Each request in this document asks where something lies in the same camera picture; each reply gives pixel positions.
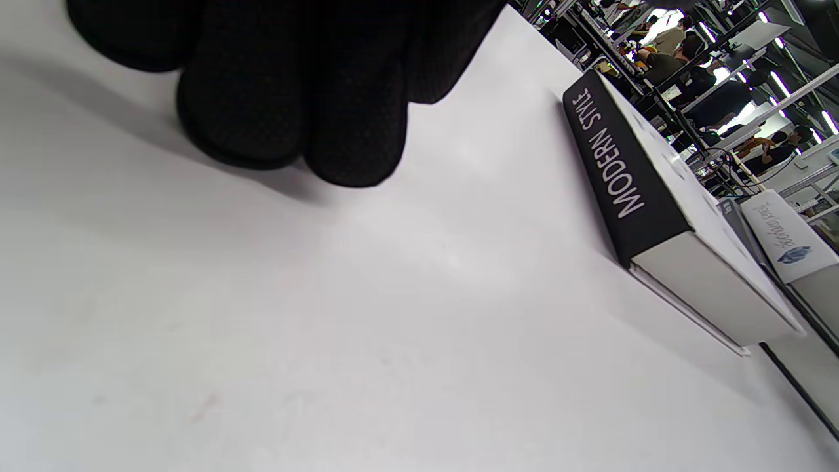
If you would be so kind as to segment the person's left hand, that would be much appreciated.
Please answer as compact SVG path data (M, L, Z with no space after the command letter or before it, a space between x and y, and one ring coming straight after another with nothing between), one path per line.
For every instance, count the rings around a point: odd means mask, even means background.
M303 159L370 188L402 159L410 104L458 83L503 1L66 1L105 58L179 74L176 114L215 161L279 170Z

